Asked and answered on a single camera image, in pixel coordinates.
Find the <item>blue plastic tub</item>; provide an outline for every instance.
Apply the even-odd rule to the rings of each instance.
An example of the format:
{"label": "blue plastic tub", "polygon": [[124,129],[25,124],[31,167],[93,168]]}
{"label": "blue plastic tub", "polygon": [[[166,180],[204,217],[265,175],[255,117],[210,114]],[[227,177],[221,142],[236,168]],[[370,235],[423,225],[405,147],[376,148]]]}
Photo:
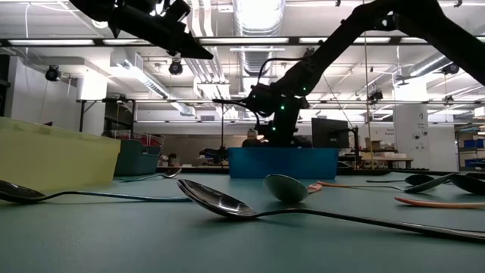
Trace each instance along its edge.
{"label": "blue plastic tub", "polygon": [[231,178],[284,174],[296,179],[334,179],[338,149],[229,148]]}
{"label": "blue plastic tub", "polygon": [[484,140],[465,140],[463,142],[464,148],[483,148]]}

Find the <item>yellow bin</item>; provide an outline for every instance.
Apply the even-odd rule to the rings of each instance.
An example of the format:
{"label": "yellow bin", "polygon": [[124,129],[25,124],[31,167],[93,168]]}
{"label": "yellow bin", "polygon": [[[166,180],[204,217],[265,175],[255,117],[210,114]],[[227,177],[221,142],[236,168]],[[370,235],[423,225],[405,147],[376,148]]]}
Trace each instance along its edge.
{"label": "yellow bin", "polygon": [[110,184],[120,141],[0,118],[0,180],[35,190]]}

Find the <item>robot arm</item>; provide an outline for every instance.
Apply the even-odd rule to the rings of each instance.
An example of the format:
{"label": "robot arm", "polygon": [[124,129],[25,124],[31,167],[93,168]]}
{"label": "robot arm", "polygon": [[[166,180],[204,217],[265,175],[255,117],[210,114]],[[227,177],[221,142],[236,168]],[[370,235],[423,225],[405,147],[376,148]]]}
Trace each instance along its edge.
{"label": "robot arm", "polygon": [[184,0],[166,6],[165,15],[152,16],[150,12],[161,0],[70,0],[93,20],[107,21],[114,37],[124,30],[155,46],[166,49],[170,55],[180,53],[182,58],[212,59],[212,54],[200,46],[186,25],[181,22],[190,7]]}
{"label": "robot arm", "polygon": [[485,85],[484,44],[445,16],[437,0],[375,0],[360,5],[315,53],[291,67],[270,86],[252,86],[239,104],[274,119],[263,128],[271,146],[289,146],[299,110],[321,75],[350,45],[369,30],[401,30],[428,41]]}

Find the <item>metal spoon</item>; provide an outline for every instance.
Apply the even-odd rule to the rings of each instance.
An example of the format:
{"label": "metal spoon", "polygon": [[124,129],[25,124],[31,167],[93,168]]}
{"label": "metal spoon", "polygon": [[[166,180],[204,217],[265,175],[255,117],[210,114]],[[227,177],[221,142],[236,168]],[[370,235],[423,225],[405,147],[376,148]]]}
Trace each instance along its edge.
{"label": "metal spoon", "polygon": [[313,184],[307,188],[295,178],[282,174],[270,174],[264,178],[263,183],[274,197],[285,203],[301,202],[321,190],[321,185]]}
{"label": "metal spoon", "polygon": [[76,195],[86,195],[86,196],[101,196],[101,197],[111,197],[111,198],[121,198],[121,199],[131,199],[138,201],[147,202],[188,202],[189,198],[185,196],[177,197],[148,197],[148,196],[132,196],[126,194],[113,194],[113,193],[92,193],[83,191],[65,191],[62,193],[52,194],[51,196],[46,196],[36,190],[32,190],[26,187],[22,187],[13,183],[8,183],[6,181],[0,180],[0,200],[5,200],[9,202],[16,202],[21,204],[32,204],[36,202],[45,201],[57,196],[64,194],[76,194]]}
{"label": "metal spoon", "polygon": [[406,203],[408,205],[420,206],[426,208],[439,208],[439,209],[481,209],[485,208],[485,202],[430,202],[406,199],[401,197],[394,197],[394,199]]}
{"label": "metal spoon", "polygon": [[407,184],[411,184],[413,186],[421,185],[426,182],[429,182],[431,180],[434,180],[429,175],[426,174],[413,174],[411,176],[408,176],[404,180],[366,180],[369,183],[390,183],[390,182],[406,182]]}
{"label": "metal spoon", "polygon": [[171,168],[170,170],[168,170],[164,173],[161,173],[161,174],[152,174],[152,175],[149,175],[149,176],[141,176],[141,177],[135,177],[135,178],[122,177],[120,179],[124,182],[138,182],[138,181],[148,180],[148,179],[152,179],[152,178],[160,177],[160,176],[163,177],[163,178],[174,178],[180,172],[182,172],[182,168]]}
{"label": "metal spoon", "polygon": [[485,182],[478,180],[475,177],[456,174],[449,180],[460,189],[466,190],[469,193],[485,195]]}
{"label": "metal spoon", "polygon": [[399,221],[342,215],[332,212],[315,211],[311,209],[281,209],[273,212],[257,213],[245,203],[194,181],[180,179],[178,180],[177,184],[192,201],[199,204],[201,207],[233,220],[251,221],[262,216],[302,213],[319,215],[328,218],[337,218],[347,221],[355,221],[364,224],[373,224],[404,231],[412,231],[446,239],[485,243],[485,232],[482,231],[462,231],[445,227],[434,227],[423,224],[410,224]]}
{"label": "metal spoon", "polygon": [[431,188],[434,188],[434,187],[437,187],[445,182],[447,182],[447,180],[450,180],[452,176],[454,176],[456,174],[447,174],[445,176],[442,176],[442,177],[439,177],[437,179],[433,179],[429,182],[426,182],[424,184],[421,184],[421,185],[417,185],[417,186],[411,186],[411,187],[406,187],[406,188],[400,188],[400,187],[395,187],[395,186],[376,186],[376,185],[339,185],[339,184],[331,184],[331,183],[325,183],[325,182],[321,182],[321,181],[318,181],[317,183],[322,185],[322,186],[326,186],[326,187],[344,187],[344,188],[390,188],[390,189],[394,189],[394,190],[400,190],[404,193],[420,193],[420,192],[423,192],[425,190],[429,190]]}

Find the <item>green tabletop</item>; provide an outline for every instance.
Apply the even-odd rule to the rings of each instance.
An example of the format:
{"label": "green tabletop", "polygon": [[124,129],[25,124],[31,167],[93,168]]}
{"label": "green tabletop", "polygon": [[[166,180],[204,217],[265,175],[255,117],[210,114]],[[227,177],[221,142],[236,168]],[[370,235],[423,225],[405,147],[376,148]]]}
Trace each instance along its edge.
{"label": "green tabletop", "polygon": [[[406,177],[389,174],[373,179]],[[284,206],[261,180],[181,174],[258,212]],[[368,177],[338,177],[365,184]],[[303,181],[310,184],[314,181]],[[112,193],[179,196],[175,180],[115,184]],[[394,196],[485,201],[453,185],[426,194],[324,188],[301,207],[485,231],[480,209],[426,209]],[[32,206],[0,203],[0,272],[485,272],[485,245],[425,237],[314,215],[230,222],[198,205],[63,196]]]}

